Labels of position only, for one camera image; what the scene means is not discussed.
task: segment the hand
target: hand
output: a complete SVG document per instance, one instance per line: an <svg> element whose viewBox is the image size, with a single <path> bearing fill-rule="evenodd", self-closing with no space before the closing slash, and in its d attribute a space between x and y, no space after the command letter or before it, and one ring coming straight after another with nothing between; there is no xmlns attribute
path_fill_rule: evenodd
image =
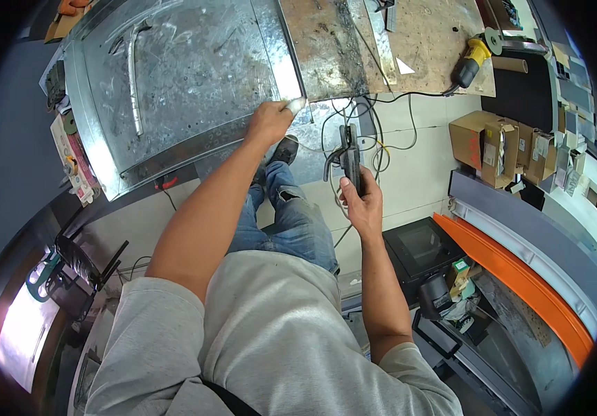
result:
<svg viewBox="0 0 597 416"><path fill-rule="evenodd" d="M286 109L286 101L261 103L250 120L245 141L262 143L266 150L286 135L294 116Z"/></svg>
<svg viewBox="0 0 597 416"><path fill-rule="evenodd" d="M340 200L348 207L349 220L361 236L361 242L381 238L381 217L383 199L381 189L375 182L372 172L361 166L361 183L365 195L359 197L356 187L346 177L340 178L342 195Z"/></svg>

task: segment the orange plastic strip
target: orange plastic strip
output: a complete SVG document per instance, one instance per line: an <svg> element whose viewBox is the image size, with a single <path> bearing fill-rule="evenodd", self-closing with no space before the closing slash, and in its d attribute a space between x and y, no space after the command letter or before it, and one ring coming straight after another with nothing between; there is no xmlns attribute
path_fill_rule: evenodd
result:
<svg viewBox="0 0 597 416"><path fill-rule="evenodd" d="M534 309L582 367L594 341L569 304L525 262L469 222L437 213L433 218L469 257Z"/></svg>

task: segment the white cloth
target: white cloth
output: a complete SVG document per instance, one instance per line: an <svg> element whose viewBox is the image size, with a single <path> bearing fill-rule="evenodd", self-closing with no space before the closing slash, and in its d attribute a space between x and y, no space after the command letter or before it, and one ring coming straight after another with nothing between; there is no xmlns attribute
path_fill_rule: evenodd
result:
<svg viewBox="0 0 597 416"><path fill-rule="evenodd" d="M205 308L171 281L126 284L86 414L231 414L200 374L261 415L462 414L415 344L369 362L335 277L280 253L227 255Z"/></svg>

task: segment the grey sleeve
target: grey sleeve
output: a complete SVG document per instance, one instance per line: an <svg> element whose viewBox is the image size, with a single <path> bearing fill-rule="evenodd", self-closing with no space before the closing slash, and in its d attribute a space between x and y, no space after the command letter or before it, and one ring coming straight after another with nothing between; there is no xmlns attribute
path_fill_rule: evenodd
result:
<svg viewBox="0 0 597 416"><path fill-rule="evenodd" d="M437 377L413 342L391 348L379 362L379 367L409 387L410 407L419 411L416 414L424 414L427 409L431 409L433 415L463 414L460 400Z"/></svg>
<svg viewBox="0 0 597 416"><path fill-rule="evenodd" d="M86 414L226 414L199 379L203 322L203 304L185 287L155 278L127 283Z"/></svg>

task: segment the blue jeans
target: blue jeans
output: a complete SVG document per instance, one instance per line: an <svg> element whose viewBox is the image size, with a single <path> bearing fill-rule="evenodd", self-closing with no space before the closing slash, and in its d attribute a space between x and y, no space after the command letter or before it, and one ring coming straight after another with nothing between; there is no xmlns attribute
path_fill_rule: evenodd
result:
<svg viewBox="0 0 597 416"><path fill-rule="evenodd" d="M275 224L263 231L256 225L256 211L264 202L264 188L254 184L248 189L234 239L227 253L262 250L294 255L335 274L338 271L333 237L322 212L310 204L294 184L285 162L266 167L266 188L275 208Z"/></svg>

